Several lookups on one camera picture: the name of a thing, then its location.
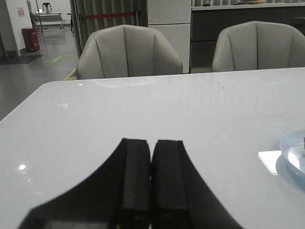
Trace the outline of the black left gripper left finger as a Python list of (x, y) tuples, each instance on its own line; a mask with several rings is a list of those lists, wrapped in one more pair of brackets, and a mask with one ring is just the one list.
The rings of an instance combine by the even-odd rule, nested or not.
[(123, 138), (81, 183), (33, 208), (21, 229), (147, 229), (150, 224), (150, 150)]

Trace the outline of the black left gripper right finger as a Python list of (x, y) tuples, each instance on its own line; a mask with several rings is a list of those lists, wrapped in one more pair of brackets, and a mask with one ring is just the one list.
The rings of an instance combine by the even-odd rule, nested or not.
[(240, 229), (202, 179), (182, 141), (159, 140), (152, 157), (153, 229)]

